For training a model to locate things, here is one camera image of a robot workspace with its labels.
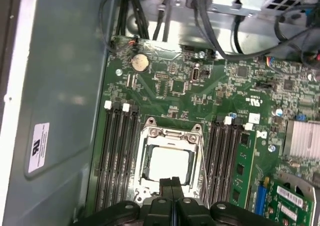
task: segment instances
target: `black cable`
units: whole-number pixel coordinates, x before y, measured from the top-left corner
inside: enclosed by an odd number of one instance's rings
[[[167,3],[169,3],[170,0],[163,0],[162,5],[164,5],[164,7],[167,5]],[[164,17],[165,17],[165,9],[160,9],[159,13],[158,13],[158,18],[156,20],[156,27],[153,33],[153,37],[152,40],[157,40],[159,33],[160,33],[160,29],[161,29],[161,24],[164,21]]]
[[[122,34],[122,28],[123,28],[123,25],[124,25],[124,28],[126,27],[127,18],[124,16],[127,15],[127,12],[128,12],[128,0],[120,0],[118,21],[115,29],[116,35],[124,35]]]
[[[301,10],[313,10],[317,4],[304,4],[304,5],[298,5],[293,8],[289,8],[283,13],[281,13],[279,16],[276,17],[275,22],[274,22],[274,33],[275,36],[278,38],[280,42],[284,42],[287,40],[287,37],[282,33],[280,29],[280,20],[288,13],[291,11],[301,11]],[[291,47],[294,51],[296,51],[299,55],[301,54],[301,49],[294,43],[290,43],[288,45]]]
[[[241,15],[236,15],[234,18],[233,41],[234,41],[235,49],[239,54],[244,54],[239,43],[238,32],[239,32],[240,23],[243,20],[245,20],[245,18],[246,18],[245,16],[241,16]]]
[[[142,21],[140,19],[140,14],[138,12],[137,7],[134,6],[133,0],[131,0],[131,3],[132,3],[132,8],[133,8],[133,14],[134,14],[134,17],[135,17],[135,22],[136,22],[136,25],[138,27],[138,34],[140,35],[140,38],[145,39],[147,36],[145,34],[144,26],[142,24]]]
[[[301,45],[301,54],[300,54],[300,59],[301,59],[301,62],[304,66],[308,67],[309,69],[311,70],[319,70],[320,69],[320,62],[319,61],[316,61],[315,63],[313,64],[310,64],[307,59],[306,59],[306,56],[304,54],[304,50],[303,50],[303,47],[305,45],[305,43],[307,42],[307,40],[309,39],[310,37],[310,33],[308,33],[306,35],[306,37],[304,38],[303,42],[302,42],[302,45]]]
[[[273,46],[271,48],[268,48],[268,49],[265,49],[265,50],[262,50],[259,52],[250,53],[250,54],[230,55],[230,54],[226,54],[223,51],[223,49],[221,48],[221,46],[219,44],[219,41],[217,40],[215,32],[212,29],[210,19],[208,16],[208,12],[207,12],[206,0],[198,0],[198,4],[199,4],[200,16],[201,16],[201,19],[203,22],[205,32],[208,35],[208,38],[213,43],[213,45],[215,46],[216,50],[220,53],[220,55],[227,60],[247,60],[247,59],[259,57],[261,55],[269,54],[271,51],[278,50],[284,46],[287,46],[293,40],[295,40],[303,35],[306,35],[308,32],[310,32],[311,30],[314,29],[314,27],[309,27],[306,30],[303,30],[303,31],[299,32],[298,34],[296,34],[295,36],[289,38],[287,41],[284,41],[276,46]]]
[[[99,6],[99,27],[100,27],[100,31],[101,31],[103,42],[104,42],[104,45],[105,45],[106,49],[108,51],[112,52],[112,53],[118,53],[118,52],[121,52],[122,50],[130,47],[131,45],[130,44],[126,44],[121,48],[114,49],[108,44],[108,41],[106,39],[106,33],[104,31],[104,24],[103,24],[103,22],[104,22],[104,19],[103,19],[104,6],[106,5],[106,3],[108,1],[109,0],[102,0],[101,3],[100,3],[100,6]]]
[[[129,0],[124,0],[123,2],[123,10],[122,18],[121,18],[121,28],[120,28],[120,34],[122,36],[126,35],[126,28],[127,28],[127,18],[128,18],[128,10],[129,10]]]
[[[215,46],[212,44],[212,42],[209,40],[208,36],[206,35],[206,33],[203,31],[202,27],[200,26],[199,23],[199,19],[198,19],[198,3],[196,0],[193,0],[191,2],[191,7],[193,8],[193,15],[194,15],[194,23],[196,28],[198,29],[200,35],[202,36],[202,38],[204,38],[211,46],[212,49],[215,49]]]
[[[146,15],[144,14],[144,10],[141,6],[140,0],[131,0],[133,10],[135,11],[135,19],[142,35],[140,35],[144,39],[149,39],[149,32],[148,32],[148,23],[146,19]]]

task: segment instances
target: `heatsink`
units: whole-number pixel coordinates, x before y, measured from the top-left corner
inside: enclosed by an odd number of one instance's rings
[[[286,129],[283,154],[303,159],[320,160],[320,124],[290,120]]]
[[[157,126],[150,117],[141,130],[134,183],[134,201],[160,193],[160,179],[179,177],[185,197],[200,196],[203,131],[195,124],[190,131]]]

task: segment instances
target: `gray metal wall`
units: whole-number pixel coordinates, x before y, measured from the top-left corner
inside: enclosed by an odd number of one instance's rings
[[[106,59],[100,1],[37,0],[3,225],[67,225],[85,202]],[[112,5],[105,6],[106,28]],[[39,123],[50,123],[45,164],[28,173]]]

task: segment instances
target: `integrated circuit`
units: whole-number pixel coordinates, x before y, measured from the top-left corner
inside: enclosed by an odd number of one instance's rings
[[[239,201],[239,197],[240,197],[240,192],[238,192],[237,190],[233,190],[232,192],[232,199],[236,202]]]
[[[290,79],[285,79],[283,84],[283,90],[292,91],[294,89],[294,82]]]
[[[248,76],[248,68],[245,66],[239,66],[237,68],[237,73],[236,75],[238,77],[246,78]]]
[[[248,141],[249,141],[249,135],[246,134],[246,133],[243,133],[243,134],[241,135],[241,140],[240,140],[240,142],[241,142],[242,144],[244,144],[244,145],[247,145],[247,144],[248,144]]]
[[[173,80],[171,83],[171,92],[183,95],[185,93],[185,82]]]
[[[236,173],[239,175],[243,175],[244,169],[245,169],[245,167],[243,167],[241,164],[238,163],[238,165],[236,166]]]

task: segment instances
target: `power cable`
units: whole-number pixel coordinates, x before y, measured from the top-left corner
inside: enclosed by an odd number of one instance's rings
[[[311,30],[314,29],[314,27],[309,27],[301,32],[299,32],[298,34],[296,34],[295,36],[289,38],[287,41],[284,41],[276,46],[270,47],[268,49],[259,51],[259,52],[255,52],[255,53],[250,53],[250,54],[239,54],[239,55],[231,55],[231,54],[226,54],[223,49],[221,48],[219,41],[216,37],[216,34],[214,32],[214,30],[212,29],[211,23],[210,23],[210,19],[208,16],[208,12],[207,12],[207,6],[206,6],[206,0],[198,0],[198,4],[199,4],[199,13],[203,22],[203,26],[205,29],[205,32],[209,38],[209,40],[212,42],[212,44],[215,46],[216,50],[219,52],[219,54],[227,59],[227,60],[247,60],[247,59],[252,59],[255,57],[259,57],[262,55],[266,55],[269,54],[271,51],[274,50],[278,50],[284,46],[287,46],[288,44],[290,44],[292,41],[294,41],[295,39],[306,35],[308,32],[310,32]]]
[[[163,5],[165,7],[167,5],[167,3],[169,3],[169,2],[170,2],[170,0],[163,0],[161,5]],[[158,39],[158,36],[159,36],[159,33],[160,33],[160,29],[161,29],[161,24],[164,21],[164,17],[165,17],[165,8],[159,9],[158,18],[156,20],[156,27],[155,27],[155,30],[154,30],[154,33],[153,33],[152,40],[157,40]]]

